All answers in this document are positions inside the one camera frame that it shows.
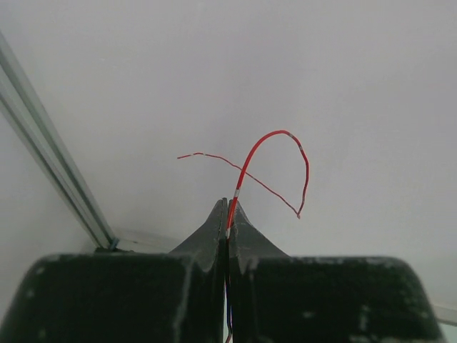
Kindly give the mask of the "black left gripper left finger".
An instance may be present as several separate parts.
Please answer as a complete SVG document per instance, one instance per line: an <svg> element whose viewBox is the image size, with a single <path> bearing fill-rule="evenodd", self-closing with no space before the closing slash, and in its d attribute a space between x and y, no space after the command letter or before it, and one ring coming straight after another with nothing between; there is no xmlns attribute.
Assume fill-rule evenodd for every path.
<svg viewBox="0 0 457 343"><path fill-rule="evenodd" d="M55 254L25 274L3 342L221 342L228 202L166 254Z"/></svg>

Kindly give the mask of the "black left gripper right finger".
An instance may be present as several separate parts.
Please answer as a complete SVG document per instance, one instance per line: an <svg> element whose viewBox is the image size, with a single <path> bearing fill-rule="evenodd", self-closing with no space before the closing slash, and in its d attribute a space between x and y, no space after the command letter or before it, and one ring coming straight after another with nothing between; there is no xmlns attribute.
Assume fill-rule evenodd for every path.
<svg viewBox="0 0 457 343"><path fill-rule="evenodd" d="M235 342L444 342L422 283L393 257L291 257L237 207L228 241Z"/></svg>

